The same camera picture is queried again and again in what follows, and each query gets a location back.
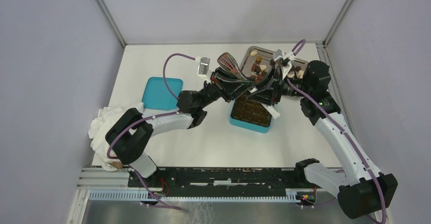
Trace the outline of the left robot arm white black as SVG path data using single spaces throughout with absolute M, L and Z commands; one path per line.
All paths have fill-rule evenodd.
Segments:
M 105 135 L 109 145 L 106 156 L 127 165 L 140 176 L 142 183 L 154 187 L 159 183 L 160 174 L 156 163 L 144 152 L 151 137 L 197 127 L 207 115 L 205 107 L 220 98 L 229 103 L 253 86 L 249 78 L 217 68 L 201 90 L 181 91 L 173 111 L 144 116 L 135 108 L 128 109 Z

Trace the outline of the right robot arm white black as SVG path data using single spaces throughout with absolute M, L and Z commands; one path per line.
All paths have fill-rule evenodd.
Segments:
M 288 77 L 291 71 L 290 62 L 272 61 L 249 99 L 272 105 L 282 96 L 299 97 L 303 114 L 326 139 L 342 167 L 338 173 L 314 158 L 300 161 L 293 174 L 295 184 L 321 187 L 337 199 L 343 213 L 351 219 L 381 212 L 381 222 L 385 223 L 398 182 L 394 175 L 384 174 L 374 164 L 347 126 L 328 90 L 329 66 L 313 60 L 301 78 Z

